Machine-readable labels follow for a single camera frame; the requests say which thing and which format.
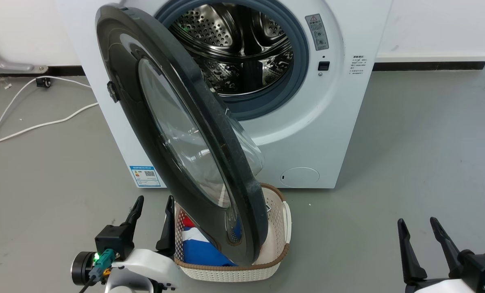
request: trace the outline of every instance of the blue and white sticker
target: blue and white sticker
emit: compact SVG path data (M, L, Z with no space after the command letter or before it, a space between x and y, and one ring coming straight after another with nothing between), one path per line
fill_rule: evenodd
M152 166L130 166L138 187L161 187L157 173Z

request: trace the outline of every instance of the gray sticker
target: gray sticker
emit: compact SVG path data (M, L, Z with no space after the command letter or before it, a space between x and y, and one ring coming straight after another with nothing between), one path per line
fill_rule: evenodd
M317 51L325 50L329 48L327 41L326 28L322 22L322 17L319 14L313 14L306 16L307 25L313 35L313 41L315 42L315 48Z

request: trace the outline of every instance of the red cloth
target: red cloth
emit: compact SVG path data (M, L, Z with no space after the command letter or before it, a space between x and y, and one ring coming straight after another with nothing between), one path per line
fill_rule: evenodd
M183 225L185 225L185 227L188 227L188 228L194 228L196 226L188 216L185 216L183 218Z

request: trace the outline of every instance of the black baseboard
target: black baseboard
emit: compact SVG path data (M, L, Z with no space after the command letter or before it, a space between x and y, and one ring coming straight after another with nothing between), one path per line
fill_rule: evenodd
M373 72L406 72L421 70L481 70L485 61L465 62L379 62ZM50 66L44 74L0 74L0 77L85 76L81 66Z
M485 61L464 62L378 62L373 72L406 72L421 70L481 70Z
M0 77L39 77L42 75L51 76L85 76L81 66L49 66L47 72L43 74L0 74Z

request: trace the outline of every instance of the warning label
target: warning label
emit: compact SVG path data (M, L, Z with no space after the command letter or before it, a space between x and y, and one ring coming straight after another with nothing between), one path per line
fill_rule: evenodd
M363 74L363 70L367 65L367 58L363 55L352 56L352 61L350 62L349 74Z
M315 42L315 49L325 50L329 48L327 41L326 28L322 22L322 17L319 14L308 15L305 17L311 35L313 35L313 41Z
M130 166L138 187L160 187L159 178L152 166Z

